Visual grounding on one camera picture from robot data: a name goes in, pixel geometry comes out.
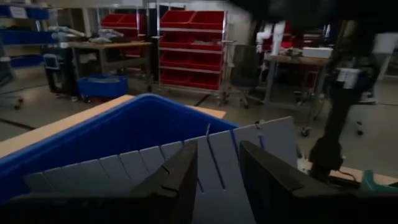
gray floor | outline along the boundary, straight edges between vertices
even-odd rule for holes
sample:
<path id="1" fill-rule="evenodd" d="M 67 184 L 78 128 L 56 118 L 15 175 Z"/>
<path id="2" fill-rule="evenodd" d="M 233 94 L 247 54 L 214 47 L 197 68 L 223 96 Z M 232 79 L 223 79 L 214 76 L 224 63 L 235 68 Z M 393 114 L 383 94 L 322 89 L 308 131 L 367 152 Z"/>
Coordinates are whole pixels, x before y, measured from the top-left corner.
<path id="1" fill-rule="evenodd" d="M 94 104 L 72 102 L 65 98 L 56 98 L 49 92 L 46 79 L 41 69 L 18 70 L 17 79 L 13 83 L 0 89 L 0 94 L 21 88 L 25 90 L 8 93 L 6 95 L 19 95 L 24 97 L 23 109 L 14 111 L 12 108 L 0 108 L 0 118 L 21 123 L 33 128 L 52 123 L 59 119 L 86 110 Z M 132 80 L 131 88 L 142 92 L 145 86 L 140 82 Z M 345 127 L 341 138 L 343 154 L 346 156 L 344 166 L 356 169 L 372 169 L 377 173 L 398 177 L 398 151 L 394 146 L 398 143 L 398 79 L 385 80 L 377 86 L 377 106 L 355 106 L 350 114 L 350 121 Z M 164 96 L 186 105 L 195 105 L 203 95 L 188 95 L 186 93 L 172 92 L 163 93 Z M 252 124 L 260 119 L 268 120 L 284 116 L 295 118 L 297 130 L 297 144 L 301 150 L 308 153 L 315 141 L 323 134 L 329 105 L 325 104 L 318 119 L 313 122 L 311 135 L 307 138 L 300 136 L 299 130 L 305 122 L 306 115 L 287 111 L 264 109 L 263 106 L 251 103 L 246 110 L 238 106 L 236 99 L 232 98 L 228 105 L 218 107 L 213 97 L 207 98 L 200 105 L 204 108 L 226 111 L 224 117 L 228 121 L 239 125 Z M 356 135 L 353 121 L 361 119 L 364 123 L 365 135 Z M 28 131 L 10 124 L 0 122 L 0 141 L 17 136 Z"/>

concrete floor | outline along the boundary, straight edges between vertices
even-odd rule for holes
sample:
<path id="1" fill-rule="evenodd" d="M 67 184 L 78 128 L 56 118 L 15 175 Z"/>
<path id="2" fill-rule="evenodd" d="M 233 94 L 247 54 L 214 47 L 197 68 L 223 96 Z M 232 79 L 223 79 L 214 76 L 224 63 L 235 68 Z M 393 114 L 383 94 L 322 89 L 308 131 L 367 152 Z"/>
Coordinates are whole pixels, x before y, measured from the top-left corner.
<path id="1" fill-rule="evenodd" d="M 72 102 L 64 98 L 56 98 L 49 92 L 45 76 L 41 68 L 37 70 L 18 70 L 17 79 L 10 85 L 1 88 L 0 94 L 25 88 L 25 90 L 5 95 L 19 95 L 25 99 L 23 108 L 15 111 L 12 108 L 0 108 L 0 120 L 21 123 L 28 128 L 19 128 L 0 121 L 0 141 L 29 131 L 29 127 L 38 128 L 86 110 L 95 104 Z M 131 88 L 143 92 L 144 85 L 132 80 Z M 377 173 L 398 177 L 398 151 L 394 146 L 398 143 L 398 79 L 386 79 L 377 85 L 377 106 L 355 106 L 350 114 L 350 121 L 341 137 L 343 154 L 346 156 L 344 166 L 355 169 L 372 169 Z M 163 93 L 167 98 L 186 105 L 195 105 L 203 95 L 189 95 L 182 92 Z M 323 127 L 330 106 L 325 103 L 320 115 L 312 124 L 311 135 L 300 136 L 300 127 L 305 123 L 306 115 L 294 111 L 264 109 L 263 106 L 251 103 L 248 110 L 239 107 L 232 98 L 228 105 L 218 107 L 213 97 L 208 97 L 200 104 L 201 107 L 226 111 L 226 120 L 239 125 L 252 124 L 260 119 L 268 120 L 284 116 L 293 116 L 296 123 L 297 144 L 304 153 L 308 153 L 315 141 L 322 136 Z M 353 121 L 362 118 L 364 136 L 356 135 Z"/>

teal object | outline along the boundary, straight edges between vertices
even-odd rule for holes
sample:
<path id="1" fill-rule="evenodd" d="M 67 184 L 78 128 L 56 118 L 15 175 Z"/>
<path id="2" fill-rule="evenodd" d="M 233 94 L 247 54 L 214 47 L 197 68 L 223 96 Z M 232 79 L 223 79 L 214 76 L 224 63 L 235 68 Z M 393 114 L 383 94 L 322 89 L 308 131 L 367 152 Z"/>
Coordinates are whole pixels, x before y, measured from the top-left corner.
<path id="1" fill-rule="evenodd" d="M 388 185 L 380 185 L 374 181 L 374 174 L 371 170 L 365 170 L 362 176 L 361 186 L 359 187 L 362 192 L 398 192 L 397 187 Z"/>

desk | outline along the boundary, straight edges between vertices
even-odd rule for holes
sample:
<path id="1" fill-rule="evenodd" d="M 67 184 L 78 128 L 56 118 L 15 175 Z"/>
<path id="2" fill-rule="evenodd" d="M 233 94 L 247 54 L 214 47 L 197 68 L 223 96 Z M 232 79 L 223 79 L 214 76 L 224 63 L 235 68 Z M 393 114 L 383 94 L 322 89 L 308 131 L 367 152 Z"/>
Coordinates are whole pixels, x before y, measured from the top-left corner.
<path id="1" fill-rule="evenodd" d="M 326 66 L 329 64 L 330 59 L 328 58 L 310 58 L 310 57 L 291 57 L 286 55 L 268 55 L 264 60 L 271 62 L 271 67 L 269 69 L 268 77 L 267 77 L 267 90 L 266 90 L 266 97 L 264 98 L 264 105 L 277 107 L 277 108 L 285 108 L 285 109 L 292 109 L 292 110 L 304 110 L 309 111 L 308 113 L 308 122 L 307 126 L 303 128 L 304 132 L 308 132 L 311 120 L 313 119 L 316 108 L 317 102 L 319 100 L 320 93 L 322 91 L 323 82 L 325 81 L 326 77 Z M 294 63 L 294 64 L 301 64 L 301 65 L 314 65 L 322 67 L 319 74 L 317 75 L 316 81 L 316 88 L 313 100 L 310 106 L 299 106 L 299 105 L 292 105 L 287 103 L 276 103 L 271 102 L 271 89 L 272 83 L 274 81 L 275 75 L 275 66 L 276 63 Z M 301 99 L 304 98 L 305 94 L 305 85 L 307 84 L 308 73 L 305 74 L 305 78 L 302 85 L 301 90 Z"/>
<path id="2" fill-rule="evenodd" d="M 69 42 L 68 46 L 73 50 L 74 63 L 76 65 L 77 79 L 85 77 L 82 72 L 80 55 L 84 51 L 94 50 L 97 53 L 97 59 L 101 67 L 101 74 L 107 74 L 111 70 L 120 68 L 129 68 L 136 65 L 145 64 L 146 81 L 150 82 L 150 42 L 128 42 L 128 43 L 112 43 L 112 44 L 94 44 L 89 42 Z M 117 62 L 109 62 L 106 57 L 106 50 L 120 49 L 126 47 L 144 47 L 143 57 L 120 60 Z"/>
<path id="3" fill-rule="evenodd" d="M 23 149 L 31 144 L 34 144 L 38 141 L 43 140 L 45 138 L 48 138 L 53 134 L 57 134 L 60 131 L 70 128 L 78 123 L 81 123 L 81 122 L 87 120 L 87 119 L 97 116 L 100 113 L 110 110 L 111 108 L 114 108 L 115 106 L 120 105 L 121 103 L 124 103 L 127 100 L 130 100 L 132 98 L 133 98 L 133 96 L 124 95 L 115 100 L 111 100 L 109 102 L 95 106 L 94 108 L 90 108 L 88 110 L 71 115 L 67 118 L 61 119 L 59 121 L 48 124 L 41 128 L 37 128 L 33 131 L 29 131 L 27 133 L 24 133 L 19 136 L 16 136 L 16 137 L 10 138 L 8 140 L 5 140 L 3 142 L 0 142 L 0 158 L 4 157 L 6 155 L 9 155 L 13 152 L 16 152 L 20 149 Z M 212 110 L 212 109 L 201 108 L 201 107 L 196 107 L 196 106 L 189 106 L 189 107 L 194 108 L 198 111 L 207 113 L 209 115 L 215 116 L 217 118 L 223 118 L 226 114 L 225 111 Z M 311 163 L 308 162 L 306 164 L 306 168 L 310 169 Z M 362 171 L 361 170 L 351 169 L 351 168 L 347 168 L 347 167 L 342 167 L 340 170 L 343 172 L 353 174 L 357 180 L 362 179 Z M 344 178 L 344 179 L 348 179 L 348 180 L 350 180 L 350 178 L 351 178 L 349 176 L 340 174 L 339 172 L 335 172 L 335 171 L 332 171 L 331 175 L 340 177 L 340 178 Z M 378 184 L 384 184 L 384 185 L 398 182 L 398 179 L 396 179 L 396 178 L 388 177 L 388 176 L 384 176 L 384 175 L 378 175 L 378 174 L 374 175 L 374 179 Z"/>

slotted divider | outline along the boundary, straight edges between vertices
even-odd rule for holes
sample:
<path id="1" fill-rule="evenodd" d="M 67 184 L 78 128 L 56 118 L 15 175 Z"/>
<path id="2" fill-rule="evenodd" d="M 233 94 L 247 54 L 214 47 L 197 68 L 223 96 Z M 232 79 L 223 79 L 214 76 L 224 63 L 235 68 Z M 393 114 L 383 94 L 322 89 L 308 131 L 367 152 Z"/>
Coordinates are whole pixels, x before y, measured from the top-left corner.
<path id="1" fill-rule="evenodd" d="M 290 117 L 185 141 L 197 142 L 198 179 L 203 189 L 197 186 L 193 223 L 255 223 L 235 149 L 240 141 L 260 146 L 259 133 L 267 151 L 297 166 Z M 177 141 L 125 152 L 26 175 L 24 181 L 33 192 L 128 192 L 181 147 Z"/>

